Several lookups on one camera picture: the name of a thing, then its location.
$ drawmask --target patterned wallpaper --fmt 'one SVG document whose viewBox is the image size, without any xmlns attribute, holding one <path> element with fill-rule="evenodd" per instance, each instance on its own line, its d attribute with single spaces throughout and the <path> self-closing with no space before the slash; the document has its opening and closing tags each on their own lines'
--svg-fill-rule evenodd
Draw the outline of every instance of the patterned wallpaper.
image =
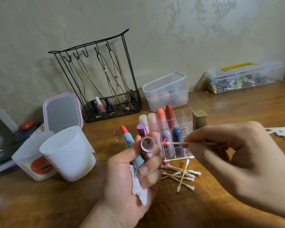
<svg viewBox="0 0 285 228">
<path fill-rule="evenodd" d="M 46 99 L 72 91 L 47 52 L 127 28 L 138 87 L 178 71 L 193 90 L 207 70 L 262 57 L 285 62 L 285 0 L 0 0 L 0 106 L 18 125 L 42 119 Z M 111 47 L 133 87 L 121 40 Z M 99 49 L 109 60 L 105 45 Z M 88 52 L 90 75 L 110 95 L 94 48 Z M 87 98 L 97 96 L 83 82 Z"/>
</svg>

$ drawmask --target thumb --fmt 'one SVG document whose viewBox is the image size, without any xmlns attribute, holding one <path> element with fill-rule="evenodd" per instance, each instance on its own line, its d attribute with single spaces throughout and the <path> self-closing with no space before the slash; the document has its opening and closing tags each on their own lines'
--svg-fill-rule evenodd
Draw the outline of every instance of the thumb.
<svg viewBox="0 0 285 228">
<path fill-rule="evenodd" d="M 235 166 L 222 160 L 216 153 L 201 145 L 201 143 L 191 142 L 189 143 L 188 148 L 196 159 L 220 182 L 223 187 L 226 186 L 225 184 L 227 182 L 233 181 L 239 173 Z"/>
</svg>

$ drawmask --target yellow handle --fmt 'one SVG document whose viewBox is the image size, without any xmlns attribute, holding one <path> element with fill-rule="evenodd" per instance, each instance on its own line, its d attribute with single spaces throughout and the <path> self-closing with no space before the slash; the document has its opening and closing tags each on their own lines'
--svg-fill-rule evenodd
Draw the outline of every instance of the yellow handle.
<svg viewBox="0 0 285 228">
<path fill-rule="evenodd" d="M 240 68 L 240 67 L 244 67 L 244 66 L 250 66 L 250 65 L 258 65 L 258 64 L 252 63 L 252 62 L 247 62 L 247 63 L 243 63 L 243 64 L 238 64 L 238 65 L 234 65 L 234 66 L 228 66 L 225 68 L 221 68 L 221 70 L 224 72 L 228 72 L 229 70 L 232 70 L 232 69 L 236 69 L 236 68 Z"/>
</svg>

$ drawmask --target clear plastic organizer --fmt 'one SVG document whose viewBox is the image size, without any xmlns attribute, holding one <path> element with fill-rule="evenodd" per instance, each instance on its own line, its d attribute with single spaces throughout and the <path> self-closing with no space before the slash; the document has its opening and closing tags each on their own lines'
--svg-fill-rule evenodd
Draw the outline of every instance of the clear plastic organizer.
<svg viewBox="0 0 285 228">
<path fill-rule="evenodd" d="M 193 109 L 186 108 L 181 110 L 173 111 L 174 113 L 174 123 L 175 127 L 179 127 L 182 131 L 182 141 L 188 134 L 193 131 Z M 158 132 L 160 134 L 160 141 L 163 142 L 162 133 L 164 130 L 169 130 L 171 133 L 171 140 L 173 142 L 172 130 L 174 128 L 169 128 L 167 122 L 167 117 L 164 122 L 158 122 L 149 124 L 148 126 L 150 132 Z M 173 160 L 180 157 L 191 156 L 189 149 L 183 148 L 181 145 L 171 145 L 171 147 L 161 147 L 163 151 L 163 157 L 165 160 Z"/>
<path fill-rule="evenodd" d="M 206 72 L 207 87 L 214 94 L 275 82 L 284 63 L 260 59 Z"/>
<path fill-rule="evenodd" d="M 142 89 L 152 112 L 168 104 L 178 107 L 188 103 L 189 87 L 182 73 L 171 73 L 143 85 Z"/>
</svg>

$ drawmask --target hand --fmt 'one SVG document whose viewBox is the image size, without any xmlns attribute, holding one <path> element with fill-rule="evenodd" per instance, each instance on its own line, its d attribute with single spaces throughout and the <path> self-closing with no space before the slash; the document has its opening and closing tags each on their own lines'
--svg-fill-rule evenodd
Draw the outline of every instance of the hand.
<svg viewBox="0 0 285 228">
<path fill-rule="evenodd" d="M 223 148 L 201 145 L 206 140 Z M 205 126 L 184 142 L 190 142 L 191 153 L 232 196 L 285 218 L 285 154 L 260 123 Z M 235 150 L 231 159 L 224 146 Z"/>
<path fill-rule="evenodd" d="M 154 139 L 157 134 L 151 132 L 147 136 Z M 146 153 L 148 160 L 140 167 L 140 173 L 144 176 L 140 185 L 148 189 L 147 205 L 142 206 L 137 195 L 132 194 L 132 176 L 130 162 L 141 153 L 140 146 L 142 138 L 137 135 L 133 147 L 122 151 L 111 157 L 108 161 L 104 194 L 99 203 L 92 210 L 83 227 L 129 227 L 137 225 L 151 206 L 157 194 L 161 173 L 159 167 L 162 164 L 160 148 Z"/>
</svg>

